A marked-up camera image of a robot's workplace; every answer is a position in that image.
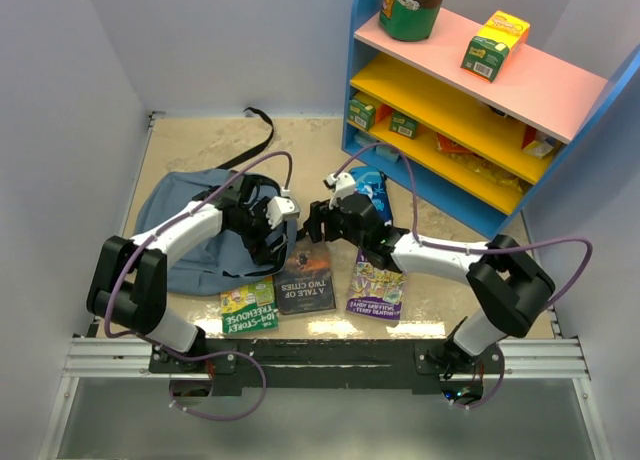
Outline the blue student backpack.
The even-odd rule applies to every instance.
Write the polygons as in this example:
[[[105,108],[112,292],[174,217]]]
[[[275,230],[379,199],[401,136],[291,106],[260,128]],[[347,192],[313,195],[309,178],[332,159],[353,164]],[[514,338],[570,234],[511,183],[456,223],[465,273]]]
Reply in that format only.
[[[170,172],[143,203],[132,239],[147,250],[165,254],[169,292],[215,295],[283,269],[285,263],[281,268],[255,265],[239,235],[242,206],[267,208],[274,196],[291,198],[288,185],[262,174],[237,172],[239,166],[262,155],[270,142],[265,139],[212,169]],[[287,225],[285,262],[298,234],[297,220]]]

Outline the dark tale book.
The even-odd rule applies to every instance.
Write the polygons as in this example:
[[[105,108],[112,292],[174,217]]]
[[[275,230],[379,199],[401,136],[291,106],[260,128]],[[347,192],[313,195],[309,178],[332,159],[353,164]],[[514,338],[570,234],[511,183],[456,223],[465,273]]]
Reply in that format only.
[[[296,243],[285,266],[274,278],[278,312],[284,317],[333,311],[330,254],[325,243],[305,238]]]

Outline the green treehouse book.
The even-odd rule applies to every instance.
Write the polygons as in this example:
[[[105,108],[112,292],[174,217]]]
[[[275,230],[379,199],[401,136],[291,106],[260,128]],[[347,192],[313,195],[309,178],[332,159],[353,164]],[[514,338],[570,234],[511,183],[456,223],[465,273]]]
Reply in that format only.
[[[222,333],[254,334],[279,326],[272,277],[220,294]]]

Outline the purple treehouse book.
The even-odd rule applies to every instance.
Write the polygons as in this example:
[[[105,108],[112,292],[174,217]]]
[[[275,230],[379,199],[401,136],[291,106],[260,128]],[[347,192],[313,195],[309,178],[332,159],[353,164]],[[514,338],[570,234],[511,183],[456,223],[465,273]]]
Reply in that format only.
[[[401,319],[406,282],[405,274],[377,269],[358,251],[346,312],[397,323]]]

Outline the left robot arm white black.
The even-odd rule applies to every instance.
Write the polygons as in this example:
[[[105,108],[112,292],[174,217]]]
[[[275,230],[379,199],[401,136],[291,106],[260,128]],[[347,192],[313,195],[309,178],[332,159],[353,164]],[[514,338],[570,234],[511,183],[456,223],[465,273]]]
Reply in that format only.
[[[237,351],[213,346],[204,330],[168,304],[168,274],[197,245],[232,233],[229,252],[245,255],[243,276],[255,281],[284,264],[295,237],[299,206],[288,190],[261,175],[236,175],[194,195],[178,213],[130,238],[112,236],[100,251],[87,308],[103,321],[111,339],[136,336],[156,356],[170,356],[185,372],[206,363],[231,369]]]

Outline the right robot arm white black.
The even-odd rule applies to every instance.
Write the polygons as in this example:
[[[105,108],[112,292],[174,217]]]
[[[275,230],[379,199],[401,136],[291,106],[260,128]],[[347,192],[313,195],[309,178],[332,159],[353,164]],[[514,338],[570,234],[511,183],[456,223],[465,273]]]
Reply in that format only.
[[[479,244],[478,253],[457,242],[435,247],[433,239],[385,223],[364,194],[335,204],[311,203],[304,228],[314,242],[351,243],[379,270],[434,275],[471,288],[480,309],[426,354],[447,377],[469,372],[503,338],[525,337],[555,291],[553,280],[527,253],[502,252],[519,247],[512,237],[498,235]]]

